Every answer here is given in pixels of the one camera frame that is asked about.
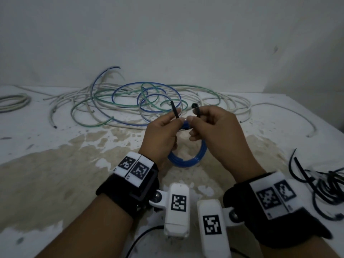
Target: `white tracking device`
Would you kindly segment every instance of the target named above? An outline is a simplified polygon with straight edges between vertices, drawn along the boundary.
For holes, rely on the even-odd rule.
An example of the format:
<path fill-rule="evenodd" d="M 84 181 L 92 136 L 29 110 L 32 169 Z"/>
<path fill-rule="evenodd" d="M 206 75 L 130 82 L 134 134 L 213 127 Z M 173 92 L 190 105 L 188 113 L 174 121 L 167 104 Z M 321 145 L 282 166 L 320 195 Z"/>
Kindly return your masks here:
<path fill-rule="evenodd" d="M 205 257 L 231 258 L 226 227 L 242 225 L 232 207 L 222 208 L 217 199 L 197 202 L 202 252 Z"/>
<path fill-rule="evenodd" d="M 149 201 L 151 206 L 166 209 L 164 234 L 188 237 L 190 232 L 190 189 L 185 184 L 172 183 L 169 191 L 157 190 Z"/>

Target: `white table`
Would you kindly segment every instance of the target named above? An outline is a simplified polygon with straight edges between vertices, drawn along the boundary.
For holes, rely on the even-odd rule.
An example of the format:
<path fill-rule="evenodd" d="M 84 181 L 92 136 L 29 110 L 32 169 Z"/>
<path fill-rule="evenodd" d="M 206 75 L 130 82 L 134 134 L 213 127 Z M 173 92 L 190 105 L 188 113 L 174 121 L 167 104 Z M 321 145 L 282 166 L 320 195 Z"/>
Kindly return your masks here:
<path fill-rule="evenodd" d="M 72 89 L 35 87 L 50 94 Z M 73 122 L 71 106 L 63 106 L 55 115 L 58 128 L 47 120 L 49 101 L 45 95 L 1 86 L 0 94 L 27 93 L 32 96 L 29 106 L 0 114 L 0 257 L 34 257 L 70 223 L 94 198 L 97 186 L 129 150 L 137 149 L 144 131 L 85 128 Z M 309 110 L 281 94 L 239 94 L 251 102 L 270 102 L 291 108 L 310 119 L 318 128 L 312 130 L 303 118 L 284 109 L 260 105 L 253 108 L 252 118 L 242 124 L 248 143 L 267 171 L 282 170 L 288 175 L 287 162 L 297 147 L 297 157 L 304 168 L 317 171 L 344 166 L 344 134 Z M 87 114 L 78 115 L 92 121 Z M 188 141 L 187 132 L 180 132 L 179 156 L 191 157 L 199 145 Z M 183 182 L 191 187 L 191 234 L 188 239 L 166 239 L 161 231 L 145 236 L 131 257 L 202 257 L 197 221 L 198 199 L 219 198 L 234 184 L 213 157 L 207 153 L 202 162 L 188 170 L 171 167 L 161 188 L 171 182 Z M 306 208 L 324 223 L 333 234 L 328 243 L 344 257 L 344 221 L 331 222 L 321 218 L 311 204 L 311 193 L 305 185 L 293 181 Z M 330 213 L 344 213 L 344 205 L 319 206 Z M 135 237 L 146 229 L 163 224 L 164 213 L 147 212 L 137 225 Z M 230 245 L 250 257 L 261 257 L 257 243 L 245 227 L 228 230 Z M 124 253 L 129 249 L 133 234 L 128 238 Z"/>

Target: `wall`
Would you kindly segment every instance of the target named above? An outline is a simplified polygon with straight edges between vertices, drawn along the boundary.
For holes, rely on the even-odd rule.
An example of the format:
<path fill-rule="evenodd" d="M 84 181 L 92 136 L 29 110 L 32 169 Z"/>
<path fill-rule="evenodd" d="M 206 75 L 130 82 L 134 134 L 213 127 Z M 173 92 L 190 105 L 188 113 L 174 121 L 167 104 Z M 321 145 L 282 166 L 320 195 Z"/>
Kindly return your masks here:
<path fill-rule="evenodd" d="M 315 113 L 344 116 L 333 93 L 344 91 L 343 7 L 344 0 L 0 0 L 0 85 L 83 87 L 120 65 L 119 83 L 286 93 Z M 319 107 L 321 95 L 305 99 L 310 92 L 336 102 Z"/>

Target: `person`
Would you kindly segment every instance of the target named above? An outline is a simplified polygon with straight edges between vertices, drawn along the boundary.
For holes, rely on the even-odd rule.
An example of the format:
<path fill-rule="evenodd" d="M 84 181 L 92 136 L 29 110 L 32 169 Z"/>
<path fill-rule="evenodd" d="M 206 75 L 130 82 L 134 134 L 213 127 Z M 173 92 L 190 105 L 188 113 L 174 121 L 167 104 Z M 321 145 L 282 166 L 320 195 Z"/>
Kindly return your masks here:
<path fill-rule="evenodd" d="M 200 107 L 200 114 L 200 118 L 187 117 L 192 128 L 190 141 L 205 140 L 210 153 L 233 175 L 237 183 L 265 173 L 250 151 L 234 114 L 216 106 Z M 176 135 L 184 120 L 173 118 L 174 114 L 170 112 L 151 122 L 139 150 L 140 154 L 154 161 L 159 169 L 163 167 L 170 151 L 177 147 Z M 132 225 L 132 217 L 101 194 L 36 258 L 119 257 Z M 260 246 L 265 258 L 339 257 L 317 236 L 290 248 Z"/>

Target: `qr code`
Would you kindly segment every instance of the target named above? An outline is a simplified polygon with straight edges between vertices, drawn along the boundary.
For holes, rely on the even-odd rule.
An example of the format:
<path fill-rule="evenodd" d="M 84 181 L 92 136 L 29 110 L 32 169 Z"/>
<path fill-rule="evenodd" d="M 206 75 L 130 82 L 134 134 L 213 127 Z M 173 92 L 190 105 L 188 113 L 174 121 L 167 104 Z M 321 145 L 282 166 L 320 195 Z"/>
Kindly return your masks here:
<path fill-rule="evenodd" d="M 187 197 L 185 195 L 172 195 L 171 210 L 187 211 Z"/>
<path fill-rule="evenodd" d="M 118 167 L 123 168 L 125 170 L 129 170 L 131 166 L 135 163 L 135 159 L 126 156 L 121 163 L 119 163 Z"/>
<path fill-rule="evenodd" d="M 282 204 L 272 187 L 258 191 L 256 194 L 265 210 Z"/>
<path fill-rule="evenodd" d="M 203 216 L 204 232 L 206 235 L 220 235 L 221 226 L 218 215 L 204 215 Z"/>
<path fill-rule="evenodd" d="M 286 182 L 285 180 L 282 180 L 281 182 L 274 184 L 274 186 L 276 187 L 277 191 L 279 192 L 284 201 L 289 201 L 290 199 L 296 197 L 296 194 L 291 189 L 288 182 Z"/>
<path fill-rule="evenodd" d="M 147 166 L 145 166 L 141 162 L 137 162 L 130 173 L 142 180 L 148 171 L 149 168 Z"/>

